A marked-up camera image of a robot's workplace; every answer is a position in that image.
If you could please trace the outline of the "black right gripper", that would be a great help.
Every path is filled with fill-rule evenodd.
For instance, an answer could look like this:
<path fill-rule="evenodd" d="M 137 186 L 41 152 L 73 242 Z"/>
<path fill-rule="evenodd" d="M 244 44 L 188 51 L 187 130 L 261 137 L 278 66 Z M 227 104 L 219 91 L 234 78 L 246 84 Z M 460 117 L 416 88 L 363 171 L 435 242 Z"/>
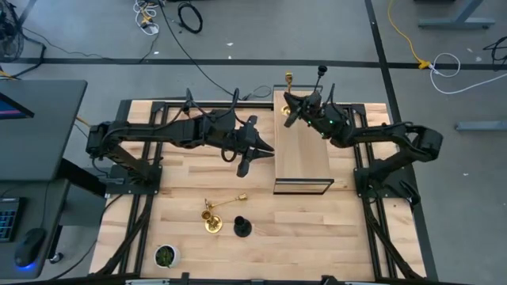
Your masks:
<path fill-rule="evenodd" d="M 304 120 L 308 127 L 312 127 L 317 131 L 329 130 L 329 119 L 327 116 L 326 105 L 322 103 L 320 93 L 312 93 L 304 97 L 298 97 L 291 93 L 284 93 L 286 107 L 283 107 L 283 114 L 287 119 L 284 122 L 285 127 L 290 127 L 300 119 L 300 114 L 296 113 L 297 108 L 303 103 L 303 112 L 301 119 Z"/>

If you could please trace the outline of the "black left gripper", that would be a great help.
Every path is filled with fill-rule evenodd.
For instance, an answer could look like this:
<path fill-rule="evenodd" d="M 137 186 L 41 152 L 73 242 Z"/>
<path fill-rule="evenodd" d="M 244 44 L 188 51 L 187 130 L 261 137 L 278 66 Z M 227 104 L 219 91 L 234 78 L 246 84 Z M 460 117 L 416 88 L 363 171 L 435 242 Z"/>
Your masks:
<path fill-rule="evenodd" d="M 250 163 L 253 160 L 274 156 L 274 153 L 270 153 L 274 151 L 274 148 L 261 138 L 254 127 L 256 123 L 257 116 L 250 116 L 237 131 L 238 152 L 241 154 L 241 161 L 237 168 L 238 177 L 244 177 L 249 172 Z"/>

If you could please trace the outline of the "gold metal candlestick holder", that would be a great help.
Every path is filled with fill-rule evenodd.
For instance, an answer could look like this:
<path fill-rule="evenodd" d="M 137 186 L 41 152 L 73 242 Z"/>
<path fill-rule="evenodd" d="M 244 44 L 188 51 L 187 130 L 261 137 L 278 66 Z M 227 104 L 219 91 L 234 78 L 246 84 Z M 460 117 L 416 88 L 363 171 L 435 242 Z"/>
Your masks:
<path fill-rule="evenodd" d="M 285 81 L 286 81 L 286 85 L 287 85 L 286 89 L 285 89 L 285 93 L 290 93 L 291 89 L 292 89 L 292 81 L 293 81 L 293 76 L 292 76 L 291 71 L 287 71 L 285 73 Z M 288 105 L 285 105 L 280 111 L 284 116 L 289 116 L 291 113 L 290 107 Z"/>
<path fill-rule="evenodd" d="M 248 199 L 248 196 L 246 193 L 242 193 L 241 195 L 238 195 L 236 196 L 235 198 L 233 199 L 229 199 L 227 201 L 223 201 L 223 202 L 218 202 L 218 203 L 212 203 L 210 201 L 208 201 L 207 199 L 204 200 L 204 204 L 205 204 L 205 208 L 207 211 L 211 211 L 212 209 L 218 207 L 218 206 L 221 206 L 221 205 L 224 205 L 224 204 L 227 204 L 227 203 L 233 203 L 233 202 L 236 202 L 236 201 L 243 201 L 243 200 L 247 200 Z"/>
<path fill-rule="evenodd" d="M 212 214 L 209 210 L 203 211 L 201 213 L 201 218 L 204 220 L 206 231 L 211 234 L 218 233 L 223 226 L 222 219 L 218 215 Z"/>

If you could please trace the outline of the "black metal candlestick holder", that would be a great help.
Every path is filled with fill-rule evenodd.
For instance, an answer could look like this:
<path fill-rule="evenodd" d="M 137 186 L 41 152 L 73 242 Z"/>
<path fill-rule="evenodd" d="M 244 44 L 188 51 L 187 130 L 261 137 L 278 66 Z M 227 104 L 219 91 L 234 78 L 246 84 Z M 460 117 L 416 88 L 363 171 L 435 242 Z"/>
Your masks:
<path fill-rule="evenodd" d="M 245 238 L 250 235 L 251 231 L 252 225 L 248 219 L 242 216 L 237 216 L 234 218 L 234 233 L 237 236 Z"/>
<path fill-rule="evenodd" d="M 328 71 L 328 68 L 326 66 L 318 66 L 318 77 L 317 77 L 317 81 L 314 85 L 314 89 L 313 89 L 314 92 L 317 90 L 318 85 L 321 81 L 321 78 L 326 74 L 327 71 Z"/>

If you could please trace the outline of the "small plant in white pot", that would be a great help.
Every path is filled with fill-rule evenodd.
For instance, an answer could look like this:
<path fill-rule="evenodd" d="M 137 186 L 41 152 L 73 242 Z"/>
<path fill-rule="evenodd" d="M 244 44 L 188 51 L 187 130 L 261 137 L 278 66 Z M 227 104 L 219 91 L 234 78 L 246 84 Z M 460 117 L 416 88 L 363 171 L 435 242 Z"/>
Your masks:
<path fill-rule="evenodd" d="M 174 268 L 180 261 L 181 253 L 172 245 L 160 245 L 154 253 L 154 262 L 160 268 Z"/>

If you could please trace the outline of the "grey desk foot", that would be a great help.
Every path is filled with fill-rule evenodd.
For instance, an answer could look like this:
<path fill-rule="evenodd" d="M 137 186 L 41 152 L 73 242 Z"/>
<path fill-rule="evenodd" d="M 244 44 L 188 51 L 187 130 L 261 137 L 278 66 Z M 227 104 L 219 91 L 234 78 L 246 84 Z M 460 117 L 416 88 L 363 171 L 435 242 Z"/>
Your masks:
<path fill-rule="evenodd" d="M 489 29 L 496 24 L 493 18 L 472 17 L 484 0 L 467 0 L 467 3 L 453 17 L 421 19 L 421 29 Z"/>

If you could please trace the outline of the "grey floor bar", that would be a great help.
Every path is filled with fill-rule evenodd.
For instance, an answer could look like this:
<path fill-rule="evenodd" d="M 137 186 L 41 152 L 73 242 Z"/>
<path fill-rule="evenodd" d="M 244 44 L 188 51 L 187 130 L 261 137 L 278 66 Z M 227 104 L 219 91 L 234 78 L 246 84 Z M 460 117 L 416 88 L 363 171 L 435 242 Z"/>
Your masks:
<path fill-rule="evenodd" d="M 507 131 L 507 120 L 461 121 L 457 131 Z"/>

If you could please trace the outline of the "grey office desk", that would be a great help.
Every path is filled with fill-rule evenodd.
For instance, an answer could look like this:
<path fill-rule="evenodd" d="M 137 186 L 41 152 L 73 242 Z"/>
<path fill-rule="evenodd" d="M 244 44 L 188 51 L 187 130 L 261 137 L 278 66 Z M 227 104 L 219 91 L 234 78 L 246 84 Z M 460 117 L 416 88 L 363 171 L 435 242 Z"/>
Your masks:
<path fill-rule="evenodd" d="M 35 279 L 42 271 L 71 185 L 57 172 L 86 87 L 84 80 L 0 82 L 0 93 L 34 114 L 0 120 L 0 210 L 4 199 L 21 201 L 13 240 L 0 242 L 0 279 Z M 16 248 L 36 228 L 43 242 L 34 260 L 19 267 Z"/>

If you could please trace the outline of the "black computer mouse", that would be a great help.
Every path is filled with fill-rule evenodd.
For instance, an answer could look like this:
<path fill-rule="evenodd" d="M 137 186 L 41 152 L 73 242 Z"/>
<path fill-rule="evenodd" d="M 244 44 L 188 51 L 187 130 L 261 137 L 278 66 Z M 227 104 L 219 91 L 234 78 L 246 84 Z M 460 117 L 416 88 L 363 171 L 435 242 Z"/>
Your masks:
<path fill-rule="evenodd" d="M 27 267 L 36 260 L 45 236 L 45 229 L 32 228 L 22 237 L 14 252 L 14 263 L 19 268 Z"/>

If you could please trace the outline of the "computer monitor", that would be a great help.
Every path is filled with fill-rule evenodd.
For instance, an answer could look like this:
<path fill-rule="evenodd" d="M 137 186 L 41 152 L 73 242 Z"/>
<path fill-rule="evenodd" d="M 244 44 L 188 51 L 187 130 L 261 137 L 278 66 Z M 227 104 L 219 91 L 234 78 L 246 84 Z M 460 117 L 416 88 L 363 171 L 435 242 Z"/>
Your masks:
<path fill-rule="evenodd" d="M 34 112 L 0 92 L 0 120 L 33 118 Z"/>

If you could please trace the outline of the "backlit computer keyboard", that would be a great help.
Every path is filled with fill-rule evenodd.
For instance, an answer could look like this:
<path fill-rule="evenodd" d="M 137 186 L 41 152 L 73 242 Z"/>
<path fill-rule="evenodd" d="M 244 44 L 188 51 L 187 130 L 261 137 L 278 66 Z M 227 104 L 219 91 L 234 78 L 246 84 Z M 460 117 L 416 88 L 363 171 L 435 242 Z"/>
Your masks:
<path fill-rule="evenodd" d="M 17 230 L 22 198 L 0 198 L 0 242 L 11 242 Z"/>

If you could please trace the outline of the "black floor fan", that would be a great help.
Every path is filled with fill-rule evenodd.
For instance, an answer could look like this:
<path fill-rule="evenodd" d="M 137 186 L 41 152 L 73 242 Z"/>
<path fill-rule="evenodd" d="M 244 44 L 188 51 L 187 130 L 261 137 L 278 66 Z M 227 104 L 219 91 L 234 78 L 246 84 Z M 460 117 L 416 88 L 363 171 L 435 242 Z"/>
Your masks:
<path fill-rule="evenodd" d="M 14 5 L 0 0 L 0 63 L 11 63 L 21 56 L 24 35 Z"/>

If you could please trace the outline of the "wooden shelf with black frame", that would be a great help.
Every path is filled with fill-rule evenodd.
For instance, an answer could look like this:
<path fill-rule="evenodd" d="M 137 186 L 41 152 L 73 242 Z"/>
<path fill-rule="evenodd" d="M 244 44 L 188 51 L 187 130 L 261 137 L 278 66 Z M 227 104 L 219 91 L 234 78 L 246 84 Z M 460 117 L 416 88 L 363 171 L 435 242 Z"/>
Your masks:
<path fill-rule="evenodd" d="M 334 183 L 326 141 L 302 120 L 285 127 L 284 91 L 273 94 L 275 195 L 322 195 Z"/>

